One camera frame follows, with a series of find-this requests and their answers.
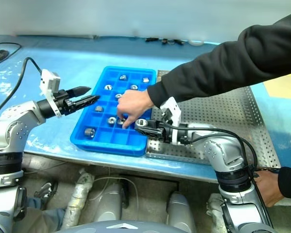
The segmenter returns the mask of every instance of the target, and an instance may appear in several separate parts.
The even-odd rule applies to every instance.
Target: table
[[[17,42],[23,48],[0,64],[0,103],[9,94],[18,79],[22,62],[32,57],[41,68],[56,72],[61,77],[60,89],[79,85],[95,87],[105,66],[171,70],[196,56],[211,51],[216,45],[193,47],[145,43],[133,37],[68,38],[50,36],[0,36],[0,42]],[[16,46],[0,45],[13,51]],[[42,99],[40,77],[34,66],[27,65],[20,88],[6,104]],[[271,98],[262,83],[252,86],[265,125],[270,133],[282,166],[291,166],[291,100]],[[143,157],[88,152],[78,149],[69,137],[81,111],[61,119],[48,119],[33,129],[25,151],[81,163],[148,171],[189,179],[216,182],[215,172],[209,165],[176,162]]]

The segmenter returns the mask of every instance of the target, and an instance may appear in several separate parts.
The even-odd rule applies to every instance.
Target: metal tray
[[[159,70],[157,82],[168,73]],[[208,98],[194,98],[179,103],[184,123],[200,122],[212,124],[217,128],[231,130],[248,140],[258,156],[258,165],[280,168],[280,162],[264,125],[259,108],[250,87],[239,88],[224,94]],[[152,109],[151,118],[160,120],[162,112],[157,107]],[[174,146],[149,139],[146,156],[190,163],[210,164],[204,154],[203,145]],[[246,148],[247,158],[252,162],[252,154]]]

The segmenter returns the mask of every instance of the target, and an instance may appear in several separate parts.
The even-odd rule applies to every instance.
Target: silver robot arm
[[[21,163],[29,132],[47,118],[71,114],[99,99],[90,95],[71,101],[90,88],[58,90],[59,82],[57,74],[43,69],[40,88],[46,99],[12,106],[0,116],[0,233],[11,233],[13,222],[26,214],[26,189],[17,182],[23,176]]]
[[[222,210],[227,231],[275,233],[243,156],[239,139],[227,133],[216,132],[209,124],[182,124],[181,110],[174,98],[165,102],[161,110],[163,121],[139,119],[135,123],[135,129],[165,143],[204,146],[204,152],[216,172],[219,191],[224,200]]]

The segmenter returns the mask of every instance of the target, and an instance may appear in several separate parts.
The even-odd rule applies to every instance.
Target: white wall
[[[164,37],[223,42],[291,13],[291,0],[0,0],[0,34]]]

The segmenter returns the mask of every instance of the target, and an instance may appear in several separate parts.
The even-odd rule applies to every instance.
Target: black jacket
[[[287,74],[291,74],[291,15],[273,25],[245,29],[237,41],[179,65],[147,90],[159,107],[171,96],[178,102],[208,97]],[[291,168],[281,169],[278,181],[281,193],[291,198]]]

